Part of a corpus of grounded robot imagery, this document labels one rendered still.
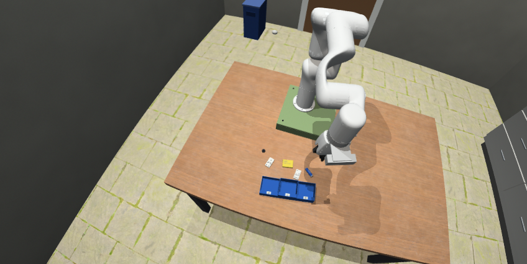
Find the white domino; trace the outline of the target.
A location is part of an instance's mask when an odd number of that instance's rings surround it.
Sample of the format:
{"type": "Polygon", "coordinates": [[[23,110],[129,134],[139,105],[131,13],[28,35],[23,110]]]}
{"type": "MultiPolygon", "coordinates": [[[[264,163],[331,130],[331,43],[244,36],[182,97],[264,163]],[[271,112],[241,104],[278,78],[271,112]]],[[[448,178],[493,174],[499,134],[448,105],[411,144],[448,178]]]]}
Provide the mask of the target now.
{"type": "Polygon", "coordinates": [[[267,163],[265,164],[265,166],[267,166],[268,168],[270,168],[271,164],[273,163],[274,159],[272,158],[269,158],[267,163]]]}
{"type": "Polygon", "coordinates": [[[300,177],[300,173],[301,173],[301,170],[296,169],[296,172],[293,178],[298,180],[298,178],[300,177]]]}

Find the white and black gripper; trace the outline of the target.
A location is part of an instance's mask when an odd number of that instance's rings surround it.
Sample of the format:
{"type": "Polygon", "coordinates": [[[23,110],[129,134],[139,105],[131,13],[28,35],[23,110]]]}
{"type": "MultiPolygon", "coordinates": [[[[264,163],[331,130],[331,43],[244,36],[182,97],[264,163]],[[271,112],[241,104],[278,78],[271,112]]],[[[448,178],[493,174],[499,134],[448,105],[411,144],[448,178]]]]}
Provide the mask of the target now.
{"type": "Polygon", "coordinates": [[[330,146],[330,142],[327,138],[327,130],[325,130],[318,138],[317,140],[315,141],[315,145],[317,145],[314,149],[313,149],[313,153],[316,153],[319,155],[319,158],[321,159],[321,161],[323,162],[324,161],[324,157],[326,155],[330,155],[331,154],[331,146],[330,146]]]}

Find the yellow sticky note pad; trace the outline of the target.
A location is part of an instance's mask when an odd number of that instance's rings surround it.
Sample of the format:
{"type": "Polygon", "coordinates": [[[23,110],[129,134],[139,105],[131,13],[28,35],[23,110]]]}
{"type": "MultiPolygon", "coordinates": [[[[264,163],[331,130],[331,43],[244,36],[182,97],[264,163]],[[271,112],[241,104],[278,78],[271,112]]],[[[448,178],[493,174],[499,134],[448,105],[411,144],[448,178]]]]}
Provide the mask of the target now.
{"type": "Polygon", "coordinates": [[[293,168],[293,160],[284,160],[283,159],[282,167],[293,168]]]}

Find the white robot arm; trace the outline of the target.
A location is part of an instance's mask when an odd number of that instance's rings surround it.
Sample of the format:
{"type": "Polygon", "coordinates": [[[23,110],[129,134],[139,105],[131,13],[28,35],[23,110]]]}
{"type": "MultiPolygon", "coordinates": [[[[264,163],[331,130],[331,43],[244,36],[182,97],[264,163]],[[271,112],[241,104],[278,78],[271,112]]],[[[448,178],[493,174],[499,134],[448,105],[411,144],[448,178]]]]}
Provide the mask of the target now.
{"type": "Polygon", "coordinates": [[[324,157],[325,166],[353,165],[357,160],[349,143],[366,123],[366,93],[358,84],[327,80],[335,79],[341,64],[354,57],[354,39],[366,38],[369,22],[362,14],[317,7],[311,13],[311,23],[311,58],[302,64],[300,87],[293,105],[301,112],[312,111],[316,95],[321,108],[340,109],[327,132],[331,155],[324,157]]]}

